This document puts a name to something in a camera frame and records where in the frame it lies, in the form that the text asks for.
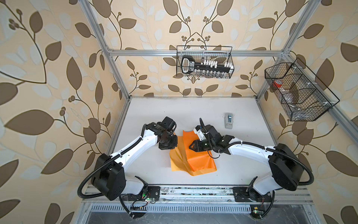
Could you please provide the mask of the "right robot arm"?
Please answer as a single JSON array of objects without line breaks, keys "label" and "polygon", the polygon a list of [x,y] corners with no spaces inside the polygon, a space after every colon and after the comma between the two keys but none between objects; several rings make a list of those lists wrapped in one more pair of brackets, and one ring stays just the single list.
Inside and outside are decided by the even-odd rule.
[{"label": "right robot arm", "polygon": [[264,175],[256,176],[251,180],[242,193],[244,198],[259,202],[274,190],[297,190],[304,169],[298,164],[298,158],[287,146],[279,144],[275,147],[267,147],[242,141],[232,135],[222,136],[212,125],[205,127],[198,125],[194,133],[198,139],[189,145],[192,151],[214,151],[219,155],[237,155],[268,167]]}]

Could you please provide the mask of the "orange wrapping paper sheet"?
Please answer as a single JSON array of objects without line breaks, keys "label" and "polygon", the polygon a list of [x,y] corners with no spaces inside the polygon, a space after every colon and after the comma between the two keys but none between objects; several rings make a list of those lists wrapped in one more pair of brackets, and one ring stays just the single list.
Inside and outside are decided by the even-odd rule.
[{"label": "orange wrapping paper sheet", "polygon": [[199,137],[193,132],[183,132],[178,136],[178,145],[175,149],[170,150],[172,171],[184,171],[191,176],[204,175],[217,171],[214,159],[211,153],[195,152],[189,149],[190,144]]}]

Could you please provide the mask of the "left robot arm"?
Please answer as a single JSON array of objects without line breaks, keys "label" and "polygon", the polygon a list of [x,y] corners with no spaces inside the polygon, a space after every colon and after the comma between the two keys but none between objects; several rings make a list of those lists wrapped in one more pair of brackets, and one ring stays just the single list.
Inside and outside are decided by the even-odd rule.
[{"label": "left robot arm", "polygon": [[139,195],[145,188],[145,182],[139,177],[130,179],[126,171],[146,150],[158,144],[160,150],[177,147],[178,137],[174,134],[177,125],[169,117],[163,121],[144,124],[141,134],[131,143],[110,156],[100,156],[96,162],[98,169],[91,178],[91,184],[101,195],[110,201],[124,194]]}]

